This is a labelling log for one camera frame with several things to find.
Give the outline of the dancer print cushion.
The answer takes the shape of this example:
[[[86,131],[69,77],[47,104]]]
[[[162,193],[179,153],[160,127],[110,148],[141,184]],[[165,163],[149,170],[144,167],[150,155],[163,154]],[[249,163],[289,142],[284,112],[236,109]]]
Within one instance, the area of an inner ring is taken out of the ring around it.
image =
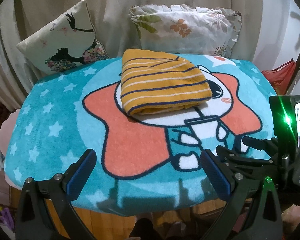
[[[47,75],[109,58],[97,40],[85,0],[18,43],[17,48]]]

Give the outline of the beige curtain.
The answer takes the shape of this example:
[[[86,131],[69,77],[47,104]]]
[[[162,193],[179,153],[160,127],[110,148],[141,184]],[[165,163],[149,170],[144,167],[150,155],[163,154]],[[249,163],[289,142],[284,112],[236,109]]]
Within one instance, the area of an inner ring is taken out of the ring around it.
[[[80,0],[0,0],[0,103],[19,108],[43,73],[27,61],[16,45]],[[232,49],[233,59],[251,61],[261,29],[263,0],[85,0],[97,39],[109,56],[119,56],[136,44],[136,30],[128,17],[135,5],[186,4],[191,7],[230,8],[242,14],[242,28]]]

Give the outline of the red fabric bag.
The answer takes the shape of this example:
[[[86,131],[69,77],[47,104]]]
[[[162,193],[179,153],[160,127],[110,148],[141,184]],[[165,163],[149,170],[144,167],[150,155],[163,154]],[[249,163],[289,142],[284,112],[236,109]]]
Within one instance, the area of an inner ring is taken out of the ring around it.
[[[285,95],[292,79],[296,62],[293,59],[272,70],[263,70],[262,74],[269,81],[277,95]]]

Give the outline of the white floral leaf pillow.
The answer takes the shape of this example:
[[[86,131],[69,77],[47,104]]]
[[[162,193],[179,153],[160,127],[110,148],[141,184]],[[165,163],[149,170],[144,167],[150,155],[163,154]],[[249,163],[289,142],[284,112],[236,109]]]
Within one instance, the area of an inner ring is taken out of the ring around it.
[[[129,17],[141,48],[179,54],[229,57],[242,27],[242,14],[227,8],[135,5]]]

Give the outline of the yellow striped knit sweater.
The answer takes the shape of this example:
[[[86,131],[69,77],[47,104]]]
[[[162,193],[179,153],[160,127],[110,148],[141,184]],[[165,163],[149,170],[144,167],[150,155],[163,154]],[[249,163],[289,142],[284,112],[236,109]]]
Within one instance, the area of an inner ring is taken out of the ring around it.
[[[120,99],[127,115],[188,109],[211,98],[205,75],[189,60],[142,49],[124,52]]]

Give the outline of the turquoise cartoon star blanket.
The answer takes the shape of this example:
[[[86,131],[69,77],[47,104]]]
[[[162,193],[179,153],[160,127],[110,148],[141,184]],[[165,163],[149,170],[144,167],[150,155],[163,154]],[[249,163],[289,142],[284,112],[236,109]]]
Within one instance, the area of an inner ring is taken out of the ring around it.
[[[205,105],[129,118],[122,110],[121,58],[39,80],[16,120],[4,170],[15,186],[52,178],[87,149],[97,164],[77,207],[132,216],[191,207],[217,198],[200,165],[202,150],[225,146],[267,159],[246,135],[273,136],[268,80],[251,62],[187,55],[212,90]]]

